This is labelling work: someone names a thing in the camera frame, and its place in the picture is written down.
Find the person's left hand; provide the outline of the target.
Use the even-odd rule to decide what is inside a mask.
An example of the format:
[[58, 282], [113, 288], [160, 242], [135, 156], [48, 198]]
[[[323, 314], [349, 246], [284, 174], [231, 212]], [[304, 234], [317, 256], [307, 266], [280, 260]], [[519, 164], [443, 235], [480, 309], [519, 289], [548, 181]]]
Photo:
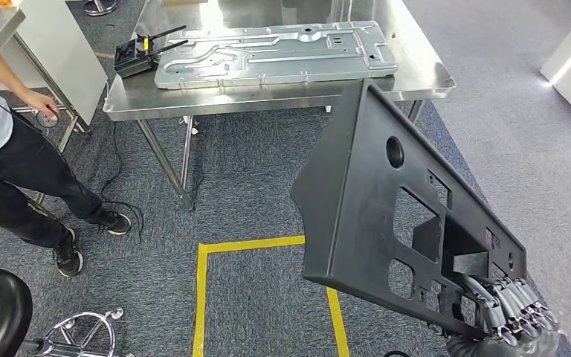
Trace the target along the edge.
[[52, 97], [30, 89], [24, 89], [21, 93], [17, 94], [17, 96], [31, 108], [42, 113], [48, 120], [58, 121], [59, 110]]

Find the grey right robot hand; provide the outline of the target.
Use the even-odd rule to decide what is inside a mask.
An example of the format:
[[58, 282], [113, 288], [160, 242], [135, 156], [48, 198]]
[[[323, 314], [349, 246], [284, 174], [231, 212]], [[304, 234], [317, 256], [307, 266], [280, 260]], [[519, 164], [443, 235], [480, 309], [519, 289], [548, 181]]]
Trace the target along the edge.
[[449, 335], [450, 356], [554, 356], [563, 330], [523, 278], [496, 280], [454, 273], [454, 281], [480, 308], [486, 337]]

